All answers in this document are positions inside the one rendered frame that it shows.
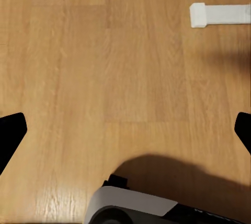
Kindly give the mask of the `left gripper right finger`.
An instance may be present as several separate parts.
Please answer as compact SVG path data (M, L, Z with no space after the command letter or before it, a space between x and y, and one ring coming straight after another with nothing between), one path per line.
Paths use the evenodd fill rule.
M234 130L251 154L251 114L240 112Z

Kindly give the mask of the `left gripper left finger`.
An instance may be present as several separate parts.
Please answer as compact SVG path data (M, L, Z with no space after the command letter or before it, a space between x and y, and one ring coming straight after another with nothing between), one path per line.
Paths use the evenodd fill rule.
M0 174L26 133L27 124L22 112L0 119Z

